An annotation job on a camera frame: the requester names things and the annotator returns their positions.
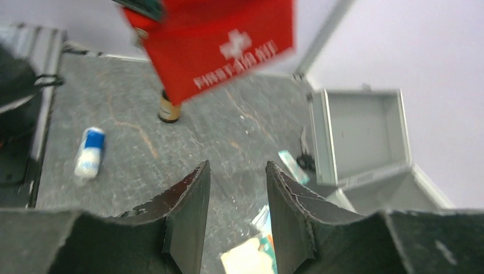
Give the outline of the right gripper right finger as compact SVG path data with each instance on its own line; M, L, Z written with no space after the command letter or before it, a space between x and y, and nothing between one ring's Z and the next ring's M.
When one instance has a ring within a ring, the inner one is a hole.
M265 168L279 273L482 273L483 212L341 208Z

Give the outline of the grey metal case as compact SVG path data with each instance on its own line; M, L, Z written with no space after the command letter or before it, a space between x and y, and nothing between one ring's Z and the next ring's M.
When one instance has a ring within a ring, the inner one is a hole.
M322 89L307 100L316 182L334 187L332 203L361 215L453 208L412 161L401 90Z

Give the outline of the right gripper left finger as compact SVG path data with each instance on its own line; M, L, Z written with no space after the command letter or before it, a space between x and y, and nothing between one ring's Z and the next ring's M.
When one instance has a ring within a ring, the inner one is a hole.
M199 273L209 161L116 217L82 210L1 209L2 273Z

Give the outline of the small teal strip packet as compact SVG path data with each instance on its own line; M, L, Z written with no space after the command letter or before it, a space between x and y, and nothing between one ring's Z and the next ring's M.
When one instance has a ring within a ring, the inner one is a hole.
M296 182L300 183L301 185L306 185L310 181L309 176L299 166L299 164L296 162L296 159L288 150L279 151L278 155Z

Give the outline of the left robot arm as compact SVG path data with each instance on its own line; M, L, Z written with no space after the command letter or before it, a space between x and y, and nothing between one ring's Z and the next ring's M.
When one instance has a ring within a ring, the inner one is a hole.
M116 1L116 4L154 20L159 20L165 12L162 1ZM1 107L36 95L42 87L62 84L55 74L52 75L52 82L36 84L43 77L34 71L26 58L20 57L12 47L1 42Z

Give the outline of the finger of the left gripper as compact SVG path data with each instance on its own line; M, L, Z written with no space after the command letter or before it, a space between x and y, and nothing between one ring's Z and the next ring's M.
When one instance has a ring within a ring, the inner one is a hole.
M160 20L165 9L158 0L113 0L121 6L154 20Z

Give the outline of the red first aid pouch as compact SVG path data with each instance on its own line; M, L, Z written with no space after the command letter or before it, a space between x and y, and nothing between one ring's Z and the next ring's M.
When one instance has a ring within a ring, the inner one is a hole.
M294 1L159 1L123 6L175 105L269 63L295 45Z

